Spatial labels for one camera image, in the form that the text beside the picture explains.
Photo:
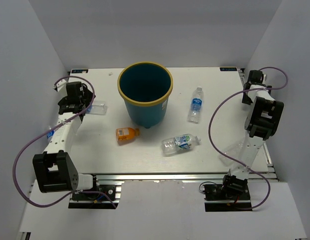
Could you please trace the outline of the clear bottle dark blue label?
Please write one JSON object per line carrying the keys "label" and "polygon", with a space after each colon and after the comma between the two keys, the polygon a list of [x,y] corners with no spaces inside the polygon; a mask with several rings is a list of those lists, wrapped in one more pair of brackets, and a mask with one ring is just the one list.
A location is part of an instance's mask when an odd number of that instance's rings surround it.
{"label": "clear bottle dark blue label", "polygon": [[88,108],[87,114],[104,116],[107,113],[108,106],[105,101],[94,100]]}

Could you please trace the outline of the right corner marker sticker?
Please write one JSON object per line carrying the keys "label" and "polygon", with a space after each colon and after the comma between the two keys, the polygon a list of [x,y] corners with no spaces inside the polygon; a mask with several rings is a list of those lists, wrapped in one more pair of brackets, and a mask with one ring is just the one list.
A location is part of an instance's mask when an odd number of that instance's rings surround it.
{"label": "right corner marker sticker", "polygon": [[219,68],[221,72],[236,72],[236,67],[220,67]]}

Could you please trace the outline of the orange juice bottle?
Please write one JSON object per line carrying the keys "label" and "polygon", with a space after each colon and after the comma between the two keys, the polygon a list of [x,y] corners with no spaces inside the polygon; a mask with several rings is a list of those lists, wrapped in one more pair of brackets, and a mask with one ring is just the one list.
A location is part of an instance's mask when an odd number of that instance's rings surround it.
{"label": "orange juice bottle", "polygon": [[139,135],[140,130],[138,128],[123,127],[116,129],[116,140],[120,146],[133,142]]}

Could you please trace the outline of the teal bin with yellow rim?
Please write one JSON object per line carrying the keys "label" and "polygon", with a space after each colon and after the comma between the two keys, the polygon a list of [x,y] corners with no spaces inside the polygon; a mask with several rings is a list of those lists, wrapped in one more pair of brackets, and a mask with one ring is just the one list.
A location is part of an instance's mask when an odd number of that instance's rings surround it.
{"label": "teal bin with yellow rim", "polygon": [[169,70],[155,62],[137,62],[121,71],[118,92],[131,120],[149,129],[163,121],[173,90]]}

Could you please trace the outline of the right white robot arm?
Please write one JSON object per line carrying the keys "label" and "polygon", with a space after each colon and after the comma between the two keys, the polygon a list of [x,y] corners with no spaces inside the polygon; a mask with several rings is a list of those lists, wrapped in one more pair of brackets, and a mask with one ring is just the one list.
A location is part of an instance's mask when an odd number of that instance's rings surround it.
{"label": "right white robot arm", "polygon": [[264,84],[266,75],[262,70],[251,70],[244,84],[242,103],[250,110],[245,120],[245,138],[235,163],[223,178],[221,195],[230,200],[245,193],[249,170],[263,144],[278,128],[284,103],[271,95],[271,86]]}

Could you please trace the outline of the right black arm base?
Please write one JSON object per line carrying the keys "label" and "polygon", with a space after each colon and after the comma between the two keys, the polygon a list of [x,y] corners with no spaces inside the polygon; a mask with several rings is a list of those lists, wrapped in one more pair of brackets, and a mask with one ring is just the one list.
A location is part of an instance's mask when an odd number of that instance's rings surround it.
{"label": "right black arm base", "polygon": [[252,211],[248,187],[241,193],[226,193],[222,184],[205,181],[199,185],[204,195],[204,207],[207,213]]}

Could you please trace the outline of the Aquafina clear water bottle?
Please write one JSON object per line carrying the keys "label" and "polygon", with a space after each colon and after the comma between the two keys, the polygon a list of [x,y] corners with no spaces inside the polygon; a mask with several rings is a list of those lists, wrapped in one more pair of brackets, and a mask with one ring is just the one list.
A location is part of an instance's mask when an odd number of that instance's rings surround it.
{"label": "Aquafina clear water bottle", "polygon": [[202,87],[198,86],[191,97],[191,104],[190,109],[188,112],[187,120],[192,123],[199,123],[201,108],[203,104],[203,89]]}

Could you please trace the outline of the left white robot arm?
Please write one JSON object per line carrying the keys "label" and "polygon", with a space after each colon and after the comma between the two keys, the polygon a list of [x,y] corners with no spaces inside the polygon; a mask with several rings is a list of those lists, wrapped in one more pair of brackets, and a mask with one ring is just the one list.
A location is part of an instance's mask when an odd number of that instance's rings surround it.
{"label": "left white robot arm", "polygon": [[77,113],[89,106],[93,93],[79,81],[66,84],[66,96],[59,102],[57,124],[61,125],[41,154],[33,157],[33,166],[39,189],[43,193],[83,191],[91,200],[100,195],[100,187],[92,174],[78,173],[70,157],[75,135],[83,122],[84,113]]}

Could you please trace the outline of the aluminium front rail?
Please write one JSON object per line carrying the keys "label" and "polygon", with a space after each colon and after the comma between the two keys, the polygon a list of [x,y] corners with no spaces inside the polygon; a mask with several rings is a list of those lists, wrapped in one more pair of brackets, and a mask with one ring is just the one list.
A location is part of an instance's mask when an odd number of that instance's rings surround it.
{"label": "aluminium front rail", "polygon": [[222,181],[226,173],[97,174],[100,181]]}

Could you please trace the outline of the crushed clear unlabelled bottle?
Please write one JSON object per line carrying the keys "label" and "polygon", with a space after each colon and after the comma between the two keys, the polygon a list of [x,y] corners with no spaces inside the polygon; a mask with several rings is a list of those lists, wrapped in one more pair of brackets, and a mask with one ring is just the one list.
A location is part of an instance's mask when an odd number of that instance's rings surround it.
{"label": "crushed clear unlabelled bottle", "polygon": [[[234,142],[233,144],[227,146],[222,150],[222,152],[225,155],[228,155],[229,157],[232,157],[234,159],[238,159],[239,153],[241,151],[242,145],[244,142],[244,138]],[[218,156],[219,160],[226,166],[230,167],[235,161],[225,157],[224,155],[219,154]]]}

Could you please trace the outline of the corner marker sticker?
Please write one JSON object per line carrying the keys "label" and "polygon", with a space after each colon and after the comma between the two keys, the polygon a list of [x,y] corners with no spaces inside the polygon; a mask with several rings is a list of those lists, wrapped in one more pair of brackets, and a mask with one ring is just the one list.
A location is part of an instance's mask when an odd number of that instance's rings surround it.
{"label": "corner marker sticker", "polygon": [[221,72],[236,72],[236,67],[220,67],[219,68]]}
{"label": "corner marker sticker", "polygon": [[71,70],[71,74],[86,74],[88,69],[73,69]]}

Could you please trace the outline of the clear bottle green white label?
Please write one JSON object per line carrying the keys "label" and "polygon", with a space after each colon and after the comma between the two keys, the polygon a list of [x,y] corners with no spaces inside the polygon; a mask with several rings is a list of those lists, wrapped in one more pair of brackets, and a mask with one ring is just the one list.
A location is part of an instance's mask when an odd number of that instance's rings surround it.
{"label": "clear bottle green white label", "polygon": [[192,134],[183,134],[165,139],[161,143],[161,149],[166,156],[190,151],[195,146],[200,145],[201,138]]}

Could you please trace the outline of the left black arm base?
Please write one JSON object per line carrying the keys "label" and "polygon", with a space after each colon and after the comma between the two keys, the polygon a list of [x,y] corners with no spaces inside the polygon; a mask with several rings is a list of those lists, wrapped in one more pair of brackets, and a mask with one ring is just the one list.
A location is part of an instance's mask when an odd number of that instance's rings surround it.
{"label": "left black arm base", "polygon": [[[122,181],[101,181],[97,190],[103,192],[117,207],[121,196]],[[71,195],[69,209],[115,209],[104,195],[100,193],[76,193]]]}

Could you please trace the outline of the small bottle blue label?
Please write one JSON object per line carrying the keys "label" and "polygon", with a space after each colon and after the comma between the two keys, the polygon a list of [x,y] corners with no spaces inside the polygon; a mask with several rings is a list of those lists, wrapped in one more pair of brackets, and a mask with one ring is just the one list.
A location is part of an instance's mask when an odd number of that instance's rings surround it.
{"label": "small bottle blue label", "polygon": [[48,140],[49,142],[51,141],[51,139],[52,139],[54,133],[55,133],[55,130],[52,129],[52,128],[49,128],[49,132],[46,134],[47,140]]}

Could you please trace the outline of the left corner marker sticker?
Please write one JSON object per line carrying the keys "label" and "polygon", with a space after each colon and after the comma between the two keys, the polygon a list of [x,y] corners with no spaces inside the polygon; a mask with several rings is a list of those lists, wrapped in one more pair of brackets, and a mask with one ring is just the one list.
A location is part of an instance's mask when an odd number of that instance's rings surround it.
{"label": "left corner marker sticker", "polygon": [[86,74],[88,69],[73,69],[71,70],[71,74]]}

